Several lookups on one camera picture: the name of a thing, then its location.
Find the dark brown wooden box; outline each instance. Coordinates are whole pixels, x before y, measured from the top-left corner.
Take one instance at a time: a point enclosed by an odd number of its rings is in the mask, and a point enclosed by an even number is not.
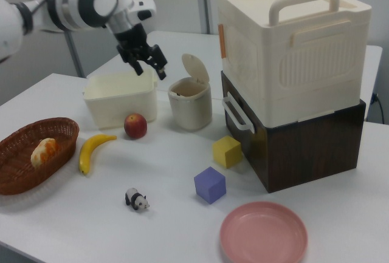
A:
[[[222,87],[254,124],[255,134],[240,131],[225,114],[229,131],[269,193],[356,168],[366,107],[362,100],[333,114],[267,128],[223,72]]]

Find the small trash can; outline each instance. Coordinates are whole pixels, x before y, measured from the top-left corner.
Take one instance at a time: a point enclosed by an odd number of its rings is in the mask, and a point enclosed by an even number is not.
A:
[[[212,120],[209,75],[202,61],[194,55],[183,54],[182,62],[191,77],[169,87],[169,101],[176,123],[188,131],[195,131]]]

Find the purple cube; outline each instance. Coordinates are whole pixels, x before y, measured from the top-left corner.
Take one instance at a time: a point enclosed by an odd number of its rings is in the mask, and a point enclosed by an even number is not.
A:
[[[196,193],[209,204],[217,201],[225,193],[225,177],[217,170],[209,167],[194,177]]]

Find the white storage box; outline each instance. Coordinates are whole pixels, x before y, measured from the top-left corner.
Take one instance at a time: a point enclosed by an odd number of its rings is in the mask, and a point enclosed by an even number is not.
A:
[[[147,122],[157,117],[157,77],[146,67],[138,76],[134,70],[95,76],[89,79],[84,100],[99,128],[124,126],[132,113],[142,114]]]
[[[371,7],[217,0],[223,71],[273,128],[359,104]]]

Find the box handle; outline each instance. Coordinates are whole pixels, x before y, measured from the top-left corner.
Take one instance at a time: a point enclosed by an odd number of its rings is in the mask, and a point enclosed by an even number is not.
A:
[[[302,4],[317,0],[275,0],[269,10],[269,25],[275,26],[280,20],[280,10],[291,5]],[[329,0],[329,12],[339,10],[339,0]]]
[[[241,130],[241,131],[245,131],[245,130],[250,130],[253,134],[255,133],[255,129],[254,129],[254,125],[253,123],[251,122],[251,120],[247,117],[246,113],[244,113],[244,111],[242,110],[242,108],[239,106],[238,102],[236,102],[236,100],[234,99],[234,97],[231,95],[230,92],[227,92],[227,96],[224,97],[222,99],[222,104],[223,104],[223,107],[226,111],[226,113],[230,116],[231,120],[234,122],[235,126]],[[231,105],[234,107],[234,109],[237,111],[237,113],[240,115],[240,117],[243,119],[243,121],[245,122],[244,125],[242,125],[238,119],[236,119],[235,115],[233,114],[233,112],[231,111],[231,109],[229,108],[229,106],[227,105],[227,102],[230,102]]]

